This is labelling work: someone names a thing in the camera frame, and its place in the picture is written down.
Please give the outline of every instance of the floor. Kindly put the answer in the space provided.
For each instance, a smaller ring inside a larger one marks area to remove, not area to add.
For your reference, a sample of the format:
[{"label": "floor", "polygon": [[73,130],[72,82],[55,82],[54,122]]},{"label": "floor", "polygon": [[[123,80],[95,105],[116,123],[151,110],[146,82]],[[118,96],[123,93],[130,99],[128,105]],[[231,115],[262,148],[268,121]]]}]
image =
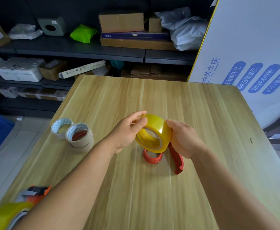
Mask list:
[{"label": "floor", "polygon": [[4,116],[16,123],[0,146],[0,200],[22,168],[37,141],[49,127],[51,119]]}]

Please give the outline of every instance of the wooden table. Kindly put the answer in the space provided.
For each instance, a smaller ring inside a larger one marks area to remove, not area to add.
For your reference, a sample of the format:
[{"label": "wooden table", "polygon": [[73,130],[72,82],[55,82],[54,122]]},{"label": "wooden table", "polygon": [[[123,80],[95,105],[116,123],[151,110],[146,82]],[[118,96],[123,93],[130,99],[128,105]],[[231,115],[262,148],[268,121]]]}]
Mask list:
[{"label": "wooden table", "polygon": [[[147,110],[192,125],[233,176],[280,220],[280,160],[238,89],[175,81],[78,78],[54,115],[92,128],[95,142],[128,114]],[[191,160],[181,174],[169,152],[151,165],[135,141],[109,165],[85,229],[218,229]],[[56,185],[84,155],[48,129],[1,200],[35,185]]]}]

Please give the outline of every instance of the teal object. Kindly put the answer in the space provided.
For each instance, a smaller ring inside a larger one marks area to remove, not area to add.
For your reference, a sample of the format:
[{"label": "teal object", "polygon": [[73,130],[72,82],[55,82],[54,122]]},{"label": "teal object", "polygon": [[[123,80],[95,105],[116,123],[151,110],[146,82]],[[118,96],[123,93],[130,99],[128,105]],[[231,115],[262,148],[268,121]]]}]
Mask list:
[{"label": "teal object", "polygon": [[122,71],[122,68],[124,67],[124,61],[122,60],[110,60],[110,63],[115,69],[117,69],[119,73]]},{"label": "teal object", "polygon": [[70,37],[76,41],[90,43],[90,39],[97,33],[97,30],[80,24],[71,34]]}]

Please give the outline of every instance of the plastic bag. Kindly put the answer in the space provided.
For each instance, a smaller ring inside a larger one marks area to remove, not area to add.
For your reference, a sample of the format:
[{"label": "plastic bag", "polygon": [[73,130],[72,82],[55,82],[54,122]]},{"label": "plastic bag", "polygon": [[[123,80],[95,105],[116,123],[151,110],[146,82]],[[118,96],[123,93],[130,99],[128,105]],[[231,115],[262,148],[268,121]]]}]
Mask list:
[{"label": "plastic bag", "polygon": [[161,26],[168,30],[175,30],[191,18],[189,7],[182,7],[171,11],[156,12],[155,15],[161,18]]},{"label": "plastic bag", "polygon": [[35,39],[42,35],[42,30],[36,30],[35,25],[29,24],[16,24],[9,32],[10,39]]},{"label": "plastic bag", "polygon": [[207,27],[208,21],[194,16],[176,30],[170,31],[171,40],[180,51],[197,50],[201,46]]},{"label": "plastic bag", "polygon": [[92,27],[87,27],[80,24],[71,34],[70,37],[76,41],[90,43],[90,39],[97,33],[97,30]]}]

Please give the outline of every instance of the right hand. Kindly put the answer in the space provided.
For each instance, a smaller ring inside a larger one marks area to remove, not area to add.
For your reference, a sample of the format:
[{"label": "right hand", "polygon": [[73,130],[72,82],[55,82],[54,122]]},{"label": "right hand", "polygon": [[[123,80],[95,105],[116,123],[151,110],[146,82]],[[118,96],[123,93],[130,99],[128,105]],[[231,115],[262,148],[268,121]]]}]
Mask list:
[{"label": "right hand", "polygon": [[172,146],[183,157],[191,159],[194,153],[207,148],[191,126],[170,119],[167,120],[167,124],[173,129]]}]

